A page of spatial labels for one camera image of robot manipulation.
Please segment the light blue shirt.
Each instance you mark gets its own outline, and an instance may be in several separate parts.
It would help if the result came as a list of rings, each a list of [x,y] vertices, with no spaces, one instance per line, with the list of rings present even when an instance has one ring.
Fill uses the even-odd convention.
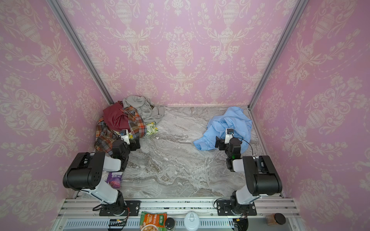
[[[200,151],[215,149],[216,137],[225,138],[226,129],[233,129],[234,136],[242,138],[241,153],[247,151],[251,141],[252,121],[244,114],[244,110],[233,106],[229,107],[221,116],[214,116],[207,124],[203,136],[194,141],[195,147]]]

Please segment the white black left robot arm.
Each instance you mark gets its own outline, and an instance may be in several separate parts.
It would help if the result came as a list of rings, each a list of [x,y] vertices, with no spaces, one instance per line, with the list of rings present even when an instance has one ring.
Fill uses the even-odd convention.
[[[78,153],[63,176],[63,186],[74,191],[85,192],[96,198],[100,204],[94,207],[100,216],[137,216],[140,201],[126,202],[122,192],[114,189],[102,179],[103,172],[123,172],[131,151],[140,149],[140,140],[116,140],[112,155],[105,152]]]

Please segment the floral yellow green cloth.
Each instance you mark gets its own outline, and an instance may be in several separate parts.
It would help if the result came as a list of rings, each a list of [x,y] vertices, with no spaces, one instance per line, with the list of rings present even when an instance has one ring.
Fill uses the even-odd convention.
[[[151,122],[146,124],[146,136],[157,134],[159,132],[159,129],[157,128],[157,125],[155,122]]]

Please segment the grey crumpled cloth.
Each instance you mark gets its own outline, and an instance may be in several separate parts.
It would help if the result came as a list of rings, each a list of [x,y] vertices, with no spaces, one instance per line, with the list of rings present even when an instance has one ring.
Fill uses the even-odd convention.
[[[159,123],[165,114],[163,106],[156,106],[144,96],[131,95],[122,100],[124,108],[133,107],[141,116],[145,124]]]

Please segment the plaid flannel shirt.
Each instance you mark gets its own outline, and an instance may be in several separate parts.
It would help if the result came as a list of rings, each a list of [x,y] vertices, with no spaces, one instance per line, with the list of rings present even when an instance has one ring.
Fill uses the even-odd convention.
[[[146,124],[136,109],[133,107],[124,108],[123,106],[122,111],[128,116],[130,126],[129,134],[132,135],[132,139],[144,137],[146,134]],[[111,130],[104,122],[104,118],[102,116],[96,124],[95,150],[111,155],[113,153],[113,142],[118,139],[120,139],[120,132]]]

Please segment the purple snack packet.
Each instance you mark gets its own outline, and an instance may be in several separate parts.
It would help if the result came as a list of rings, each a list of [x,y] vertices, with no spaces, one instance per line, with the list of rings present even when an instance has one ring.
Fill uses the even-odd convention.
[[[109,172],[106,182],[113,188],[113,189],[120,189],[121,187],[121,180],[122,180],[123,172]]]

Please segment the orange green food packet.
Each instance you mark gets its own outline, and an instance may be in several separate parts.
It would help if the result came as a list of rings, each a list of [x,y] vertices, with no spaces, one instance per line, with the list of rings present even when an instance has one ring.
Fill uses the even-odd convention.
[[[139,228],[141,231],[166,231],[166,219],[167,213],[141,212]]]

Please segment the white round container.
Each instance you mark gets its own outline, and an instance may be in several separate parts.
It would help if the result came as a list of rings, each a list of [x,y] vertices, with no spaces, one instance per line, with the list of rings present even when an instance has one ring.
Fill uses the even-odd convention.
[[[184,218],[184,226],[187,231],[197,231],[200,226],[200,218],[195,212],[189,212]]]

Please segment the small black round lid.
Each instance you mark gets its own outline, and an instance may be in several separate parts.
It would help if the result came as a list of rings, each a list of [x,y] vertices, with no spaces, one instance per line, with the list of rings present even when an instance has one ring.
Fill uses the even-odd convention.
[[[168,231],[174,231],[176,226],[176,221],[174,218],[168,217],[165,221],[165,228]]]

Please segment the brown spice jar black lid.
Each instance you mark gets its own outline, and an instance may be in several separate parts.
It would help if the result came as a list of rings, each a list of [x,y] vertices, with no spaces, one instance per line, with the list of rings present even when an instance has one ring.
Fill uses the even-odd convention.
[[[286,223],[286,217],[281,213],[269,214],[266,216],[267,225],[284,225]]]

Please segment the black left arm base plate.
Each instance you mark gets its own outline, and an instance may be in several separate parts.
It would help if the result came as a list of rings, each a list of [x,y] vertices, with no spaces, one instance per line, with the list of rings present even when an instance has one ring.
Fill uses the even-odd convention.
[[[99,216],[138,216],[140,210],[141,201],[139,200],[129,200],[125,201],[122,205],[111,204],[111,205],[101,205]]]

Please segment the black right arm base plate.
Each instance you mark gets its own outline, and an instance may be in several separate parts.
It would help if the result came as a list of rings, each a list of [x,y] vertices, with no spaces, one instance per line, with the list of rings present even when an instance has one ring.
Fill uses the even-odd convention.
[[[216,200],[214,201],[214,208],[217,210],[219,216],[256,216],[257,211],[255,204],[239,205],[230,200]]]

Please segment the aluminium corner post left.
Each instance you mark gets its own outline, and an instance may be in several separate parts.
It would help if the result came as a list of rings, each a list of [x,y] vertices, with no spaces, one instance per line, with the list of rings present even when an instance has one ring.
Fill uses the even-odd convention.
[[[69,21],[67,15],[65,14],[64,10],[62,9],[61,4],[55,0],[47,0],[46,1],[51,10],[53,11],[54,15],[56,16],[57,20],[59,21],[61,27],[65,31],[67,37],[69,38],[70,42],[72,43],[73,47],[75,48],[76,52],[80,56],[80,59],[85,64],[86,69],[91,74],[93,80],[95,81],[96,85],[100,89],[101,93],[103,94],[104,98],[109,104],[113,104],[113,98],[110,95],[107,87],[105,86],[104,82],[102,81],[97,68],[94,66],[91,58],[89,57],[85,47],[83,46],[81,40],[78,37],[76,30],[73,28],[71,22]]]

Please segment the aluminium corner post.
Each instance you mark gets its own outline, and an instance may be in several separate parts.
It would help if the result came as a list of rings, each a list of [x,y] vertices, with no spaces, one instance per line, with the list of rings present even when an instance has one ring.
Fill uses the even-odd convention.
[[[46,1],[51,10],[53,11],[54,15],[56,16],[57,20],[59,21],[61,27],[65,31],[67,37],[69,38],[70,42],[72,43],[73,47],[75,48],[76,52],[80,56],[80,59],[85,64],[86,69],[91,74],[93,80],[95,81],[96,85],[100,89],[101,93],[103,94],[104,98],[109,104],[113,104],[113,98],[110,95],[107,87],[105,86],[104,82],[102,81],[97,68],[94,66],[91,58],[89,57],[85,47],[83,46],[81,40],[78,37],[76,30],[73,28],[71,22],[69,21],[67,15],[65,14],[64,10],[62,9],[61,4],[55,0],[47,0]]]
[[[268,82],[268,79],[272,73],[272,71],[274,70],[281,54],[283,53],[284,49],[285,49],[285,46],[286,44],[288,43],[301,15],[303,14],[304,12],[304,9],[306,8],[307,4],[308,4],[309,0],[299,0],[297,1],[294,9],[293,9],[293,12],[292,12],[292,15],[290,16],[288,22],[287,22],[287,25],[286,27],[284,28],[283,32],[282,32],[282,35],[277,43],[277,46],[274,50],[274,52],[272,53],[272,56],[270,58],[270,61],[268,62],[268,65],[262,75],[262,78],[255,90],[255,93],[251,99],[251,102],[249,104],[249,110],[252,111],[256,105],[257,105],[257,101],[260,97],[260,95],[262,94],[263,92],[263,89],[265,87],[265,85],[267,84]]]

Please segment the aluminium corner post right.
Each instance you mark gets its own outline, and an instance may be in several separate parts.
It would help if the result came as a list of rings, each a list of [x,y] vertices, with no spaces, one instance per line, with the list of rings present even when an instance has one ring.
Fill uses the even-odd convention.
[[[283,32],[282,32],[282,35],[277,43],[277,46],[274,50],[274,52],[272,53],[272,56],[270,58],[270,61],[268,62],[268,65],[262,75],[262,78],[255,90],[255,93],[251,99],[251,102],[249,104],[249,110],[252,111],[256,105],[257,105],[257,101],[260,97],[260,95],[262,94],[263,92],[263,89],[265,87],[265,85],[267,84],[268,82],[268,79],[272,73],[272,71],[274,70],[281,54],[283,53],[284,49],[285,49],[285,46],[286,44],[288,43],[301,15],[303,14],[304,12],[304,9],[306,8],[307,4],[308,4],[309,0],[299,0],[297,1],[294,9],[293,9],[293,12],[292,12],[292,15],[290,16],[288,22],[287,22],[287,25],[286,27],[284,28]]]

